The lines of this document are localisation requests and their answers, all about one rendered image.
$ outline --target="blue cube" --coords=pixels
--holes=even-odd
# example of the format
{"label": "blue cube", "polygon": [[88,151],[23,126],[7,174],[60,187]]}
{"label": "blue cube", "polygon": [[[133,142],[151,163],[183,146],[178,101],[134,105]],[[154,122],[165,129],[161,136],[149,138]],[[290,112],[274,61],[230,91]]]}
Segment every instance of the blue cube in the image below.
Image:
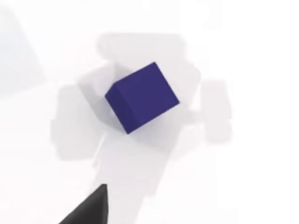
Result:
{"label": "blue cube", "polygon": [[179,104],[156,63],[115,82],[105,98],[128,134]]}

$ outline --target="purple cube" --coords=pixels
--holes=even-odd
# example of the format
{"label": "purple cube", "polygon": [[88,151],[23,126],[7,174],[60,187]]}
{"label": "purple cube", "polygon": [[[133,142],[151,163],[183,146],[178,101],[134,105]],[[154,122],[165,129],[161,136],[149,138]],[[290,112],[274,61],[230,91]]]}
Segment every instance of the purple cube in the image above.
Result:
{"label": "purple cube", "polygon": [[179,104],[156,63],[115,82],[105,98],[128,134]]}

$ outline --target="cube top face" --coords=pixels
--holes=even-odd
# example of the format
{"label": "cube top face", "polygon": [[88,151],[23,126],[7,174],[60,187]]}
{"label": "cube top face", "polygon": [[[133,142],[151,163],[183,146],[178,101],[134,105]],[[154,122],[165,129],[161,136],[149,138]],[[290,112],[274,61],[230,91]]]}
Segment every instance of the cube top face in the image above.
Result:
{"label": "cube top face", "polygon": [[179,104],[156,63],[117,81],[114,88],[140,126]]}

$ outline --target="white surface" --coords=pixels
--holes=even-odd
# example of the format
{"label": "white surface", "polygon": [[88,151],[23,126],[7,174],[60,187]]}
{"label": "white surface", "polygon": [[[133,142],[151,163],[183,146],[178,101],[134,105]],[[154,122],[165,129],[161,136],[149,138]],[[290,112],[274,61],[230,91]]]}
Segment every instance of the white surface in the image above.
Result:
{"label": "white surface", "polygon": [[[110,224],[298,223],[297,8],[2,0],[0,223],[57,224],[103,182]],[[124,135],[102,94],[151,60],[183,104]]]}

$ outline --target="cube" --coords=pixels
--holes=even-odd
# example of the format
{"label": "cube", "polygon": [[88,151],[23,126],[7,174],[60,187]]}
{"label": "cube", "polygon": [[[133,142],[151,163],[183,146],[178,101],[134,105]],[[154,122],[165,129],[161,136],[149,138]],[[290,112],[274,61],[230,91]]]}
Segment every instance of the cube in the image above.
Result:
{"label": "cube", "polygon": [[156,63],[115,82],[105,98],[127,134],[179,104]]}

